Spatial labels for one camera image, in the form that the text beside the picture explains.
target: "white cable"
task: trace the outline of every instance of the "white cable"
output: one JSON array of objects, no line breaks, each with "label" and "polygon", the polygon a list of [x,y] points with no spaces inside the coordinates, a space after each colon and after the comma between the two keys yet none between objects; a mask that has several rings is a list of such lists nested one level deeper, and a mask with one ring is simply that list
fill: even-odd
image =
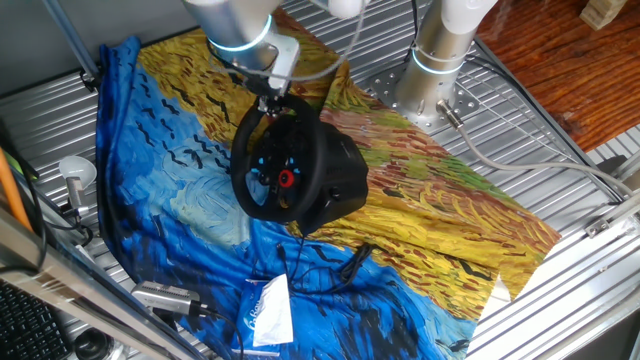
[{"label": "white cable", "polygon": [[458,128],[458,132],[460,133],[460,136],[462,136],[464,141],[467,143],[469,150],[471,150],[471,152],[473,152],[478,157],[478,159],[480,159],[480,161],[482,161],[486,165],[489,165],[493,168],[500,169],[500,170],[507,170],[507,171],[537,170],[537,169],[545,169],[545,168],[552,168],[552,167],[574,169],[574,170],[579,170],[582,172],[586,172],[586,173],[590,173],[595,176],[598,176],[603,180],[606,180],[611,184],[615,185],[618,189],[620,189],[620,191],[624,192],[625,195],[629,195],[629,197],[633,196],[633,191],[631,191],[631,189],[629,189],[625,184],[623,184],[622,181],[600,170],[594,169],[589,166],[581,165],[581,164],[562,163],[562,162],[545,162],[545,163],[539,163],[539,164],[507,165],[507,164],[497,163],[489,159],[488,157],[484,156],[478,150],[478,148],[476,148],[476,146],[473,144],[473,142],[469,138],[469,134],[467,134],[467,131],[464,129],[464,127]]},{"label": "white cable", "polygon": [[[529,116],[526,115],[526,113],[524,111],[522,111],[516,104],[513,103],[513,101],[511,101],[511,99],[503,96],[497,88],[494,88],[492,86],[490,86],[489,84],[487,84],[483,79],[479,79],[475,76],[471,76],[469,73],[465,73],[464,71],[460,71],[461,74],[469,77],[470,79],[474,80],[474,81],[480,81],[482,84],[484,84],[486,87],[488,87],[489,89],[493,90],[498,96],[501,96],[503,99],[505,99],[506,101],[508,101],[511,105],[515,106],[517,108],[517,110],[520,111],[520,113],[522,115],[524,115],[528,120],[533,121],[533,119],[531,119]],[[509,124],[509,126],[511,126],[514,129],[520,130],[520,132],[522,132],[524,135],[526,135],[527,137],[531,138],[533,141],[539,143],[540,145],[542,145],[543,147],[549,149],[551,152],[554,152],[566,159],[569,159],[573,162],[576,162],[573,158],[571,158],[571,156],[563,153],[562,151],[556,150],[554,148],[552,148],[551,146],[543,143],[540,139],[536,138],[535,136],[533,136],[532,134],[530,134],[529,132],[527,132],[526,130],[524,130],[523,128],[519,127],[518,125],[512,123],[510,120],[508,120],[506,117],[500,115],[497,111],[493,110],[491,107],[489,107],[484,101],[481,101],[477,96],[475,96],[469,89],[467,89],[466,87],[462,86],[462,84],[460,84],[458,81],[456,81],[456,84],[463,89],[464,91],[466,91],[469,95],[471,95],[471,97],[478,102],[478,104],[480,104],[481,106],[483,106],[485,109],[487,109],[488,111],[492,112],[495,116],[497,116],[498,118],[502,119],[505,123]]]},{"label": "white cable", "polygon": [[[336,60],[336,62],[334,62],[328,68],[320,72],[317,72],[315,74],[306,75],[306,76],[285,76],[285,75],[273,74],[268,71],[249,70],[249,69],[242,69],[242,71],[252,75],[267,76],[274,79],[283,79],[287,81],[297,81],[297,82],[313,81],[328,75],[331,72],[333,72],[335,69],[337,69],[340,65],[342,65],[342,63],[347,59],[347,56],[349,56],[349,54],[351,53],[351,50],[353,50],[353,47],[358,42],[358,38],[360,37],[360,32],[362,31],[362,24],[364,23],[364,12],[366,9],[367,9],[367,2],[365,0],[362,0],[362,11],[360,11],[360,14],[358,15],[359,17],[358,17],[358,24],[356,25],[356,32],[353,34],[353,37],[351,38],[351,42],[349,43],[349,46],[347,46],[347,49],[344,51],[344,53],[340,55],[338,60]],[[233,74],[239,73],[239,71],[236,71],[234,69],[226,69],[226,68],[214,66],[213,64],[211,64],[211,58],[212,56],[209,57],[209,60],[210,60],[209,64],[211,65],[211,68],[214,71],[221,72],[221,73],[233,73]]]}]

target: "metal plate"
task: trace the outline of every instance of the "metal plate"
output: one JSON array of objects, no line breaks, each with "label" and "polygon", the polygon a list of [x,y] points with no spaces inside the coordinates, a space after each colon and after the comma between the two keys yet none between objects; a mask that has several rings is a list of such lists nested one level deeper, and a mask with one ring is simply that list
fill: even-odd
[{"label": "metal plate", "polygon": [[[400,108],[397,104],[396,85],[398,85],[398,81],[400,81],[400,78],[406,68],[407,63],[404,63],[385,70],[380,74],[376,74],[369,82],[369,86],[371,88],[369,94],[373,97],[377,97],[383,104],[398,111],[413,124],[419,125],[422,130],[428,132],[428,128],[434,126],[434,124],[431,122],[425,123],[424,121],[420,121],[414,113],[403,111],[404,109]],[[451,104],[451,108],[456,114],[460,115],[460,117],[466,117],[478,110],[480,102],[476,98],[472,97],[471,94],[462,87],[462,85],[454,85],[454,91],[456,93],[456,98]],[[441,127],[447,124],[447,121],[442,116],[438,117],[435,121],[436,127]]]}]

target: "keyboard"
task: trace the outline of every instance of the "keyboard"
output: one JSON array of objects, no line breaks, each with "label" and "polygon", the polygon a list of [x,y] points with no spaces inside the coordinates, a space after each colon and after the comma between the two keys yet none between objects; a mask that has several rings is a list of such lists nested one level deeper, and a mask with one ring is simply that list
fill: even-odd
[{"label": "keyboard", "polygon": [[0,359],[61,360],[72,346],[57,314],[42,301],[0,282]]}]

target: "metal grating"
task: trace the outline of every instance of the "metal grating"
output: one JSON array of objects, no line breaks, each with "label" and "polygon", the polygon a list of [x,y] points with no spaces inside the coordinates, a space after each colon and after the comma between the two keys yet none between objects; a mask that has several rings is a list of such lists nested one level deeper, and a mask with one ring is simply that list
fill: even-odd
[{"label": "metal grating", "polygon": [[[348,45],[357,22],[332,18],[303,0],[287,1],[283,7],[339,52]],[[420,12],[425,8],[421,4]],[[373,76],[402,62],[413,38],[412,21],[409,0],[371,2],[360,41],[349,56],[352,77],[359,86],[366,89]],[[585,157],[567,140],[566,134],[557,131],[546,113],[532,110],[520,94],[495,74],[466,64],[458,81],[482,104],[477,112],[465,118],[465,126],[479,149],[494,160],[532,163],[570,161],[566,156],[580,161]],[[96,107],[96,94],[88,93],[77,76],[63,77],[0,100],[0,117],[7,122],[20,151],[42,173],[40,188],[57,203],[65,197],[57,162],[67,155],[94,160]],[[600,184],[582,173],[562,169],[528,172],[489,169],[478,163],[448,126],[434,124],[425,130],[563,235],[517,301],[509,304],[505,289],[494,291],[474,334],[470,359],[534,358],[611,309],[617,299],[640,281],[636,265],[640,261],[639,238],[625,233],[622,227],[594,239],[583,231],[588,223],[611,208],[606,205],[610,199]],[[637,151],[640,145],[634,138],[640,139],[640,128],[632,130],[629,139],[625,138],[620,146],[610,144],[590,156],[597,160],[595,156],[607,156],[607,151]],[[94,188],[88,195],[95,204]],[[86,221],[88,225],[97,225],[95,205]],[[126,289],[133,287],[104,243],[94,241],[88,251],[117,282]],[[597,329],[606,329],[615,321],[612,318]],[[86,326],[73,319],[67,324],[72,336]],[[200,350],[205,349],[191,335],[182,334]],[[588,340],[588,336],[583,336],[572,342],[565,353]]]}]

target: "wooden table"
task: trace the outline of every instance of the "wooden table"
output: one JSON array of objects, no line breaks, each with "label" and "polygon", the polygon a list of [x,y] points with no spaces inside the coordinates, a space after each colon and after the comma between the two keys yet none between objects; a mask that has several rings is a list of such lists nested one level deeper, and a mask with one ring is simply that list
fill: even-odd
[{"label": "wooden table", "polygon": [[584,150],[640,124],[640,0],[599,31],[587,0],[500,0],[480,38]]}]

